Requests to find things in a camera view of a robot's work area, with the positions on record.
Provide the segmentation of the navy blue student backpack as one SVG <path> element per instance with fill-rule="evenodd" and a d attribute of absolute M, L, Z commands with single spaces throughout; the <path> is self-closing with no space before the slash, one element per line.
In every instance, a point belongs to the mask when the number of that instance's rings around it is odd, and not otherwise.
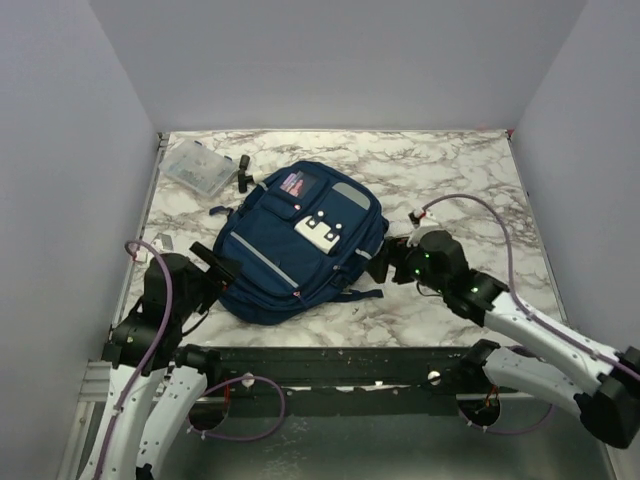
<path fill-rule="evenodd" d="M 280 188 L 295 172 L 306 181 L 302 197 Z M 220 302 L 244 322 L 273 326 L 324 303 L 380 298 L 379 289 L 352 286 L 388 228 L 380 201 L 355 179 L 320 162 L 281 168 L 256 184 L 215 240 L 216 255 L 241 263 Z"/>

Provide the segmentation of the purple highlighter marker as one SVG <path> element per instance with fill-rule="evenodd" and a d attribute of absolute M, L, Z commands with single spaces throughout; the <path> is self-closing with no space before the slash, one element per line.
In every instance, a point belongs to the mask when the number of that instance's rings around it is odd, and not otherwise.
<path fill-rule="evenodd" d="M 288 190 L 292 185 L 294 185 L 300 177 L 299 172 L 291 173 L 280 185 L 282 190 Z"/>

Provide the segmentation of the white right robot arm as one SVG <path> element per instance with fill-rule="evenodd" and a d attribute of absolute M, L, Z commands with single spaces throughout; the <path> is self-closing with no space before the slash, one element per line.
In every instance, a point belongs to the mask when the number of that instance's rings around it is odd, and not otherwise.
<path fill-rule="evenodd" d="M 460 379 L 480 392 L 493 384 L 529 394 L 576 416 L 597 440 L 630 447 L 639 433 L 639 351 L 602 344 L 539 313 L 514 288 L 468 265 L 462 245 L 444 230 L 421 227 L 388 238 L 367 271 L 377 283 L 394 272 L 439 294 L 456 316 L 500 333 L 525 355 L 479 342 L 460 367 Z"/>

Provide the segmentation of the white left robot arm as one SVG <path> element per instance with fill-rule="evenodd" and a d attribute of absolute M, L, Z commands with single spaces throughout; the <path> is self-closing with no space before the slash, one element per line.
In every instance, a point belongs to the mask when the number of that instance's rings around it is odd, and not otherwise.
<path fill-rule="evenodd" d="M 196 399 L 221 385 L 219 356 L 180 343 L 188 318 L 207 313 L 241 264 L 199 242 L 190 250 L 206 270 L 182 254 L 150 252 L 142 294 L 104 347 L 107 398 L 83 479 L 158 478 Z"/>

